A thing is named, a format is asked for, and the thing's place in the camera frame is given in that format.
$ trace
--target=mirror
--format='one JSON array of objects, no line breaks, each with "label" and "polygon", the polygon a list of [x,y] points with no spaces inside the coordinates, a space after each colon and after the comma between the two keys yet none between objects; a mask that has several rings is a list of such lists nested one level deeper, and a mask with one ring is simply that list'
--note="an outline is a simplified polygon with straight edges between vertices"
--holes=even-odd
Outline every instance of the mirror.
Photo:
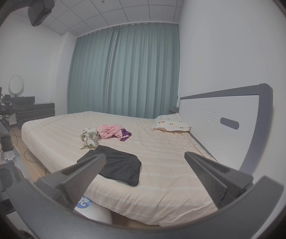
[{"label": "mirror", "polygon": [[20,75],[14,75],[9,81],[9,91],[11,94],[17,96],[23,91],[23,78]]}]

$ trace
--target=teal curtain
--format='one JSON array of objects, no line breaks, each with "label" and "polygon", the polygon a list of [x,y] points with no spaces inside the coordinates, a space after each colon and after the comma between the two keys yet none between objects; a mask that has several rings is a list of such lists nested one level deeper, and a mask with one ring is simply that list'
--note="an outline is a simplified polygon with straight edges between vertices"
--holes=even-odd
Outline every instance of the teal curtain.
[{"label": "teal curtain", "polygon": [[176,106],[178,26],[133,24],[78,38],[68,83],[68,112],[97,111],[141,118]]},{"label": "teal curtain", "polygon": [[178,26],[119,26],[108,79],[107,113],[156,118],[176,106],[180,66]]},{"label": "teal curtain", "polygon": [[68,113],[106,112],[106,91],[115,32],[107,28],[77,39],[71,60]]}]

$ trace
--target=ventilation grille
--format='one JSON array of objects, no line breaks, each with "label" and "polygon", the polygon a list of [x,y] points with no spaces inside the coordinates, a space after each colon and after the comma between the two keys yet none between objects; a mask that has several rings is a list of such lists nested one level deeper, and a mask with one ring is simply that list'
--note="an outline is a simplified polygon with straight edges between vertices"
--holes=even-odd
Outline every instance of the ventilation grille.
[{"label": "ventilation grille", "polygon": [[11,173],[6,168],[0,169],[0,179],[2,184],[2,192],[6,191],[7,188],[9,188],[12,185],[12,177]]}]

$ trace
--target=pink clothing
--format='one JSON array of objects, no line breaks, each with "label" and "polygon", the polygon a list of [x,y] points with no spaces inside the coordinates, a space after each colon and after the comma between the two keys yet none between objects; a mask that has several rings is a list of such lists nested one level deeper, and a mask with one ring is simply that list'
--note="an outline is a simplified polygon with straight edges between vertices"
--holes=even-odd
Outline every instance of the pink clothing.
[{"label": "pink clothing", "polygon": [[122,138],[122,131],[121,129],[124,129],[121,125],[100,125],[96,128],[99,132],[99,135],[102,139],[111,137],[111,136],[116,136],[118,139]]}]

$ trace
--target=white patterned pillow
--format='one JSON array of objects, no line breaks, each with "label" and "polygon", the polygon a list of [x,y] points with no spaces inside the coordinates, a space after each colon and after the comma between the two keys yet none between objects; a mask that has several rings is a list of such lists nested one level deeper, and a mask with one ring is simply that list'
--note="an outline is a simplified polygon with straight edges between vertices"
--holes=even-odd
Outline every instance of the white patterned pillow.
[{"label": "white patterned pillow", "polygon": [[154,129],[162,131],[189,131],[190,126],[179,114],[160,115],[155,119]]}]

